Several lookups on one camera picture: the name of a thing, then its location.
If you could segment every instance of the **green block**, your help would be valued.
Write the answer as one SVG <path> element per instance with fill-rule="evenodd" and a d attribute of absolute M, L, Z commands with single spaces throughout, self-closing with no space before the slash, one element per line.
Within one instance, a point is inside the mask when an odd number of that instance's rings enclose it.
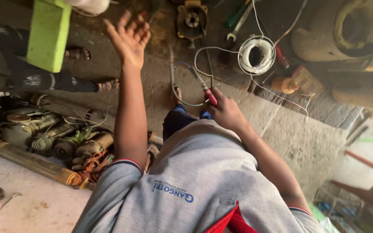
<path fill-rule="evenodd" d="M 50 72 L 63 65 L 71 6 L 61 0 L 35 0 L 27 62 Z"/>

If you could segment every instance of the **black cable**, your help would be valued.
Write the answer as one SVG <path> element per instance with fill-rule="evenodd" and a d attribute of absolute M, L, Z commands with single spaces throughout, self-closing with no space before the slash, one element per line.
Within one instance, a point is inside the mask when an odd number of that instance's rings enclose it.
<path fill-rule="evenodd" d="M 202 29 L 202 34 L 204 35 L 204 47 L 207 47 L 207 38 L 205 35 L 205 30 L 204 26 L 201 24 L 201 29 Z M 208 59 L 208 64 L 210 65 L 210 72 L 211 72 L 211 87 L 213 87 L 213 82 L 214 82 L 214 72 L 212 70 L 211 66 L 211 59 L 210 59 L 210 53 L 208 52 L 208 49 L 205 50 L 207 52 L 207 59 Z"/>

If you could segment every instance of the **workshop floor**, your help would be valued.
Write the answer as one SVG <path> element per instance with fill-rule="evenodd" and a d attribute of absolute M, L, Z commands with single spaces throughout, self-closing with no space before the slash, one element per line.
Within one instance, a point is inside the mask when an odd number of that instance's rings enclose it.
<path fill-rule="evenodd" d="M 0 0 L 0 23 L 28 28 L 31 10 Z M 120 76 L 119 59 L 104 35 L 71 25 L 69 44 L 90 50 L 92 60 L 66 60 L 76 77 L 102 81 Z M 202 91 L 187 69 L 175 72 L 177 84 L 187 102 L 203 100 Z M 142 82 L 148 115 L 148 129 L 162 133 L 162 123 L 171 109 L 169 64 L 167 60 L 145 55 Z M 253 128 L 288 162 L 307 199 L 312 199 L 328 176 L 346 131 L 306 119 L 305 115 L 280 107 L 242 90 L 216 82 L 226 96 L 236 100 Z M 116 106 L 118 92 L 50 94 L 96 109 Z M 197 116 L 199 107 L 187 108 Z M 72 190 L 0 158 L 0 187 L 7 193 L 21 192 L 0 212 L 0 232 L 70 232 L 90 193 Z"/>

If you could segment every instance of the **grey t-shirt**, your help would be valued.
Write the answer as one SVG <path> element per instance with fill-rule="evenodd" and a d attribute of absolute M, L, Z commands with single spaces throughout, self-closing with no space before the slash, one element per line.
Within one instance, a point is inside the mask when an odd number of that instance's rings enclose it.
<path fill-rule="evenodd" d="M 288 207 L 257 171 L 238 136 L 213 120 L 172 135 L 150 173 L 130 160 L 108 168 L 73 232 L 205 232 L 239 202 L 259 233 L 323 232 L 306 211 Z"/>

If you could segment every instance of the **man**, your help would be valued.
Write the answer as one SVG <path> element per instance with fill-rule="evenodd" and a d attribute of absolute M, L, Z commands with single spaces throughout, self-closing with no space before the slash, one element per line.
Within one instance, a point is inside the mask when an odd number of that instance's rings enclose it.
<path fill-rule="evenodd" d="M 70 92 L 99 92 L 118 88 L 118 81 L 95 83 L 73 77 L 69 70 L 58 73 L 40 69 L 25 61 L 29 31 L 0 25 L 0 92 L 65 90 Z M 65 57 L 89 60 L 87 50 L 68 49 Z"/>
<path fill-rule="evenodd" d="M 105 20 L 122 61 L 116 161 L 73 232 L 322 232 L 286 162 L 216 88 L 218 105 L 206 108 L 215 121 L 208 115 L 185 120 L 177 105 L 165 119 L 167 140 L 158 159 L 142 177 L 147 123 L 141 68 L 150 33 L 142 17 L 129 23 L 130 17 L 124 13 L 116 28 Z M 176 122 L 187 126 L 168 129 Z"/>

